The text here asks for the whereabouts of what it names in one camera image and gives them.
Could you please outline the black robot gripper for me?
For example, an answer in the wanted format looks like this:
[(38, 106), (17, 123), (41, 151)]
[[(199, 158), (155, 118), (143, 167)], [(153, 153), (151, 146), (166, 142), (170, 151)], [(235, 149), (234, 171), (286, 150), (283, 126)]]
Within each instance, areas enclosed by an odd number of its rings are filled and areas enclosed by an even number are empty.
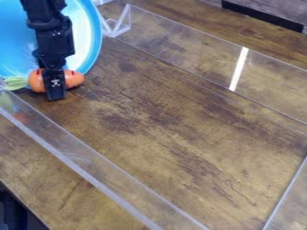
[(62, 13), (67, 3), (66, 0), (19, 1), (29, 16), (27, 25), (37, 34), (37, 57), (47, 68), (42, 71), (47, 98), (57, 101), (66, 97), (66, 72), (62, 67), (66, 58), (77, 53), (73, 21)]

